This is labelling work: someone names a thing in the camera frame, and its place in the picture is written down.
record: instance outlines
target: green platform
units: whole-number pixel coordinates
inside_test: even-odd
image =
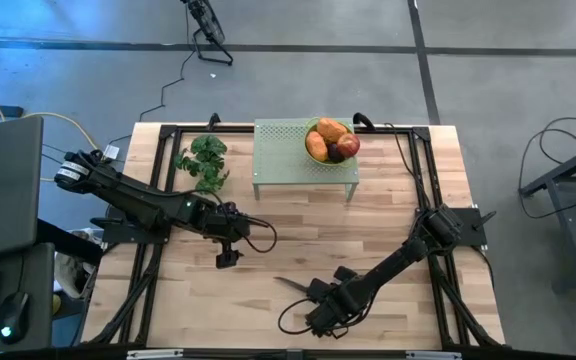
[[[310,158],[305,146],[312,119],[257,119],[253,151],[253,188],[260,185],[343,184],[350,201],[359,184],[357,158],[343,166],[326,166]],[[351,119],[335,119],[352,129]]]

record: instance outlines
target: artificial plant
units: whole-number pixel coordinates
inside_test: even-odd
[[[194,159],[187,156],[185,148],[177,155],[175,165],[177,168],[188,171],[190,176],[196,177],[201,174],[201,179],[195,185],[200,191],[217,192],[224,185],[230,171],[223,176],[219,172],[224,168],[224,159],[228,147],[214,135],[201,135],[190,144],[190,152]]]

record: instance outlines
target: butcher block tabletop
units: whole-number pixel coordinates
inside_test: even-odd
[[[135,124],[124,173],[145,183],[150,177],[161,123]],[[226,127],[242,124],[219,124]],[[444,202],[452,207],[472,204],[468,178],[453,126],[431,126],[430,134]],[[181,147],[198,134],[184,133]],[[217,134],[227,146],[225,169],[230,177],[218,192],[224,201],[274,224],[277,246],[267,254],[254,252],[244,241],[234,244],[244,253],[236,267],[217,270],[218,244],[174,228],[164,247],[152,309],[149,347],[301,348],[301,349],[440,349],[426,260],[413,264],[379,291],[370,315],[339,340],[310,333],[286,335],[277,328],[279,314],[303,294],[274,279],[282,276],[304,285],[317,277],[332,281],[338,266],[365,273],[406,239],[417,207],[412,177],[406,171],[394,135],[359,135],[359,185],[352,202],[334,185],[285,185],[261,188],[255,201],[252,186],[253,134]],[[400,143],[410,164],[408,141]],[[172,141],[168,141],[160,176],[163,189]],[[423,147],[420,161],[429,189]],[[178,170],[176,191],[194,188],[196,179]],[[251,241],[267,248],[272,232],[252,227]],[[122,244],[102,259],[85,320],[82,341],[96,336],[126,298],[137,246]],[[503,333],[490,276],[481,257],[468,247],[454,251],[464,302],[497,341]],[[454,312],[446,313],[450,333],[457,338]],[[141,318],[142,299],[135,307],[131,339]],[[305,327],[311,303],[295,307],[282,325]]]

